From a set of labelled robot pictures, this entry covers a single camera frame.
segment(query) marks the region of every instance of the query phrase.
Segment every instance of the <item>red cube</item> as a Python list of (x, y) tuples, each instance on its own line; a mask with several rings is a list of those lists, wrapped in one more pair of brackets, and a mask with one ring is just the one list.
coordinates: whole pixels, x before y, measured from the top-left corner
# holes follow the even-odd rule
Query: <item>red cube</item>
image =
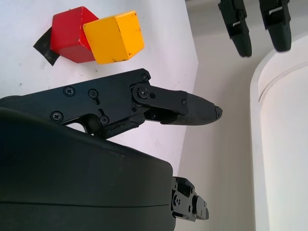
[(95, 61), (82, 27), (97, 19), (84, 6), (54, 15), (51, 50), (75, 63)]

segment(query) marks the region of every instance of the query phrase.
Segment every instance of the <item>black screw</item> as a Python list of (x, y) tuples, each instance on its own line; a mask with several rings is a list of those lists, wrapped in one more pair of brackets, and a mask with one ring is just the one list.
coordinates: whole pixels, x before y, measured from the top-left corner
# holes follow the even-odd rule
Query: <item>black screw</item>
[(63, 89), (63, 93), (64, 95), (66, 95), (67, 97), (72, 97), (75, 95), (75, 89), (72, 87), (65, 87)]
[(97, 90), (95, 90), (95, 89), (91, 89), (91, 90), (89, 90), (88, 95), (89, 95), (91, 98), (95, 99), (95, 98), (98, 97), (98, 92), (97, 92)]
[(103, 116), (100, 118), (100, 122), (101, 122), (101, 124), (106, 125), (106, 124), (109, 123), (109, 118), (108, 118), (107, 116), (103, 115)]
[(142, 78), (143, 81), (148, 81), (150, 79), (148, 74), (146, 74), (146, 73), (142, 74), (141, 78)]
[(61, 112), (53, 112), (50, 115), (52, 121), (61, 122), (63, 120), (63, 114)]
[(146, 98), (148, 96), (148, 90), (146, 88), (139, 88), (138, 94), (141, 98)]
[(173, 198), (173, 205), (174, 206), (177, 206), (177, 201), (178, 201), (178, 196), (174, 196), (174, 198)]

